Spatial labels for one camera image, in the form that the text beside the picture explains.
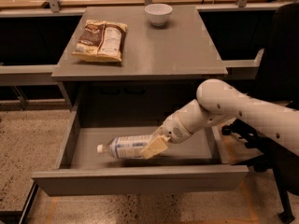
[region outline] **bottle cap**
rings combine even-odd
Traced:
[[[103,153],[103,145],[98,145],[96,150],[98,153]]]

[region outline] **snack bag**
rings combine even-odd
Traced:
[[[87,20],[72,54],[85,62],[121,62],[126,30],[123,23]]]

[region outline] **chair backrest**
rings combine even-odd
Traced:
[[[299,3],[279,7],[251,96],[299,101]]]

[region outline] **speckled floor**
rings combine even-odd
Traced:
[[[31,173],[54,165],[68,117],[67,109],[0,111],[0,211],[21,210]],[[235,158],[250,155],[226,143]],[[290,198],[299,223],[299,197]],[[269,171],[249,172],[237,189],[223,192],[49,197],[39,189],[27,223],[278,224],[281,211]]]

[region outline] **bottle label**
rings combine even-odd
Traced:
[[[113,142],[113,153],[116,158],[142,158],[140,151],[154,135],[126,136],[116,138]]]

